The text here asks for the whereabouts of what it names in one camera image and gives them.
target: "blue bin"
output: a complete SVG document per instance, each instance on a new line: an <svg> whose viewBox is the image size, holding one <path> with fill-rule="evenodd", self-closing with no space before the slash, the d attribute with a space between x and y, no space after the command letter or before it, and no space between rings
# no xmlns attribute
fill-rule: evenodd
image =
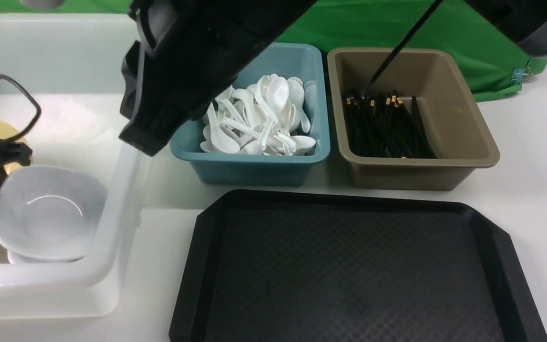
<svg viewBox="0 0 547 342"><path fill-rule="evenodd" d="M206 184L243 186L300 186L314 164L330 153L330 130L321 52L305 44L273 43L239 74L234 87L245 88L263 75L296 76L304 82L304 111L312 122L315 149L305 156L252 156L204 153L202 120L185 123L170 141L172 154L191 163Z"/></svg>

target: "black plastic tray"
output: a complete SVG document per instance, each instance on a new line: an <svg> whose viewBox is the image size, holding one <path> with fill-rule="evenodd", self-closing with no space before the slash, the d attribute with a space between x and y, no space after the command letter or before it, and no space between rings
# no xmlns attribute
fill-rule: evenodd
<svg viewBox="0 0 547 342"><path fill-rule="evenodd" d="M510 236L459 203L236 190L198 217L172 342L547 342Z"/></svg>

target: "white tabletop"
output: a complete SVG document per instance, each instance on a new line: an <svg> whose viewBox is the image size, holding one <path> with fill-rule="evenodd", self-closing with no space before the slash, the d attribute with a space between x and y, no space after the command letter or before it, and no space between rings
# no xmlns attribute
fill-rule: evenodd
<svg viewBox="0 0 547 342"><path fill-rule="evenodd" d="M473 206L512 236L547 330L547 70L519 95L482 103L480 109L501 160L452 192L354 189L335 151L304 186L279 190ZM152 161L148 208L135 236L119 307L103 318L0 321L0 342L168 342L195 217L230 189L200 183L189 164L164 150Z"/></svg>

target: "clear plastic container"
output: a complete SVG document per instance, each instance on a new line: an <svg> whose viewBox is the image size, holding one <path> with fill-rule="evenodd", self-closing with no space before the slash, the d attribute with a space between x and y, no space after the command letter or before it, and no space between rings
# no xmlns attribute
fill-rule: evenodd
<svg viewBox="0 0 547 342"><path fill-rule="evenodd" d="M117 139L126 122L119 115L119 69L135 35L130 20L0 15L0 73L43 108L27 136L34 163L90 173L109 189L93 246L81 260L12 265L0 247L0 319L102 316L117 305L150 164ZM25 101L0 83L0 119L24 127L33 115Z"/></svg>

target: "brown bin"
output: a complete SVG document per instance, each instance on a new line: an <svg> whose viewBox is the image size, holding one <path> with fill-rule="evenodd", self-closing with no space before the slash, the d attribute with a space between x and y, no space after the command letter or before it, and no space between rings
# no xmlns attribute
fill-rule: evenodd
<svg viewBox="0 0 547 342"><path fill-rule="evenodd" d="M497 164L500 152L453 58L438 50L407 48L371 87L417 97L436 160L366 158L349 149L341 95L361 90L390 48L337 48L328 54L330 93L339 152L358 188L452 190L474 169Z"/></svg>

